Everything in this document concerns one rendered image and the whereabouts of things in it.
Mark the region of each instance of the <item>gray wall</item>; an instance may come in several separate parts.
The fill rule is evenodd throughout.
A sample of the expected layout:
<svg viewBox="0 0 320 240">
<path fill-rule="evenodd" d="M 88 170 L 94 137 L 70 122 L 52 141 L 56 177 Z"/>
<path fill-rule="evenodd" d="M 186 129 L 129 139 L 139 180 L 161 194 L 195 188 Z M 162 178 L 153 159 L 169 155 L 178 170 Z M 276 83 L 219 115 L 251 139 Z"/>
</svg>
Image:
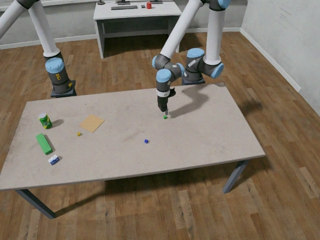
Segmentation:
<svg viewBox="0 0 320 240">
<path fill-rule="evenodd" d="M 249 0 L 242 28 L 301 87 L 320 115 L 320 1 Z"/>
<path fill-rule="evenodd" d="M 187 0 L 175 0 L 183 11 Z M 95 2 L 77 3 L 57 6 L 46 6 L 45 12 L 54 38 L 94 35 Z M 226 10 L 225 27 L 240 28 L 247 6 L 247 0 L 232 0 Z M 209 7 L 201 7 L 192 21 L 190 28 L 208 27 Z M 0 39 L 0 45 L 24 43 L 39 40 L 32 24 L 29 13 L 25 11 L 12 25 L 8 32 Z"/>
</svg>

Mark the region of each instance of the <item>blue joint cap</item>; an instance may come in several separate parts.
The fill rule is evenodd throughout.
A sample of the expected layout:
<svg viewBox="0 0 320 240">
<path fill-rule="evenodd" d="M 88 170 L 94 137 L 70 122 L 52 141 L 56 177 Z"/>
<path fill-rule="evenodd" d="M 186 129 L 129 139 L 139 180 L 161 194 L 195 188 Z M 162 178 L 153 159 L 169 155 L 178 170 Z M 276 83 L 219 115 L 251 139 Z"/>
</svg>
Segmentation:
<svg viewBox="0 0 320 240">
<path fill-rule="evenodd" d="M 50 58 L 45 63 L 46 71 L 51 74 L 60 73 L 62 69 L 64 69 L 64 67 L 65 67 L 64 61 L 62 61 L 62 59 L 59 57 Z"/>
<path fill-rule="evenodd" d="M 152 59 L 152 67 L 154 69 L 156 68 L 156 65 L 155 65 L 156 57 L 158 57 L 158 55 L 154 56 L 154 58 Z"/>
<path fill-rule="evenodd" d="M 205 54 L 205 51 L 201 48 L 191 48 L 186 54 L 187 58 L 198 58 Z"/>
<path fill-rule="evenodd" d="M 179 67 L 181 68 L 181 76 L 183 76 L 184 73 L 185 73 L 185 68 L 184 68 L 184 66 L 183 66 L 181 63 L 177 63 L 177 65 L 179 65 Z"/>
<path fill-rule="evenodd" d="M 225 65 L 223 63 L 220 63 L 216 69 L 213 71 L 213 73 L 211 74 L 211 78 L 216 79 L 217 77 L 219 77 L 219 75 L 221 74 L 222 70 L 224 69 Z"/>
<path fill-rule="evenodd" d="M 171 71 L 169 69 L 161 69 L 156 73 L 155 79 L 159 83 L 165 83 L 171 78 Z"/>
<path fill-rule="evenodd" d="M 226 9 L 227 7 L 229 7 L 230 1 L 231 0 L 218 0 L 218 3 L 220 7 L 222 7 L 223 9 Z"/>
</svg>

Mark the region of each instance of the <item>wooden floor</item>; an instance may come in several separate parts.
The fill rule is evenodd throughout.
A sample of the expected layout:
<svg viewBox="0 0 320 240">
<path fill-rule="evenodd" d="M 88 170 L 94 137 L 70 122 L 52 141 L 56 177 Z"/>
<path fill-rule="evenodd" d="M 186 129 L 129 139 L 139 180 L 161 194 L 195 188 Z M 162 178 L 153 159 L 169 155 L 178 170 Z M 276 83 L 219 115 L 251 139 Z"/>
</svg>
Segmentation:
<svg viewBox="0 0 320 240">
<path fill-rule="evenodd" d="M 206 36 L 186 34 L 172 62 L 205 50 Z M 151 60 L 166 39 L 107 39 L 102 60 L 97 40 L 57 46 L 77 94 L 89 95 L 155 88 Z M 0 169 L 26 102 L 50 98 L 42 54 L 41 46 L 0 50 Z M 222 187 L 236 163 L 32 189 L 59 216 L 53 220 L 2 191 L 0 240 L 320 239 L 320 117 L 241 33 L 223 33 L 221 58 L 221 76 L 205 80 L 226 84 L 266 153 L 230 193 Z"/>
</svg>

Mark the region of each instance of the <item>blue and white box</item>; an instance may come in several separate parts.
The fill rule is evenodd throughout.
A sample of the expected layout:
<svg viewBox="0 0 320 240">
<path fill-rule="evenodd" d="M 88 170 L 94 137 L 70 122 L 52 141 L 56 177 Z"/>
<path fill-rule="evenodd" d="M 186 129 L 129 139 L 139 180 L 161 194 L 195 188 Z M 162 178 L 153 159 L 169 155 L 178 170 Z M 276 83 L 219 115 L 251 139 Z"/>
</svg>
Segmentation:
<svg viewBox="0 0 320 240">
<path fill-rule="evenodd" d="M 53 155 L 53 156 L 48 160 L 48 162 L 49 162 L 51 165 L 55 164 L 55 163 L 58 162 L 58 161 L 59 161 L 59 157 L 58 157 L 57 155 Z"/>
</svg>

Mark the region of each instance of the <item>tabletop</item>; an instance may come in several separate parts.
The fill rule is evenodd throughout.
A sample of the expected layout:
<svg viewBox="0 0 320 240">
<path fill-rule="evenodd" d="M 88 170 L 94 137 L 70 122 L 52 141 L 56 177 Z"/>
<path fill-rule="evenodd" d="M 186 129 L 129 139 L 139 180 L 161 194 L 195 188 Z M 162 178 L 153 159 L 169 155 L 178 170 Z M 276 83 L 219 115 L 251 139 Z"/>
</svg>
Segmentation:
<svg viewBox="0 0 320 240">
<path fill-rule="evenodd" d="M 128 178 L 265 156 L 223 83 L 175 89 L 167 119 L 158 108 L 155 88 L 27 102 L 0 173 L 0 190 Z M 42 127 L 42 112 L 52 128 Z M 91 114 L 104 119 L 93 133 L 79 126 Z M 49 155 L 37 142 L 40 133 L 53 147 Z M 53 155 L 60 161 L 51 165 Z"/>
<path fill-rule="evenodd" d="M 182 12 L 174 1 L 163 1 L 163 4 L 152 4 L 152 9 L 147 9 L 147 0 L 130 1 L 130 5 L 137 5 L 136 9 L 111 10 L 111 7 L 118 7 L 116 1 L 105 1 L 104 5 L 96 4 L 93 20 L 158 17 L 158 16 L 180 16 Z"/>
</svg>

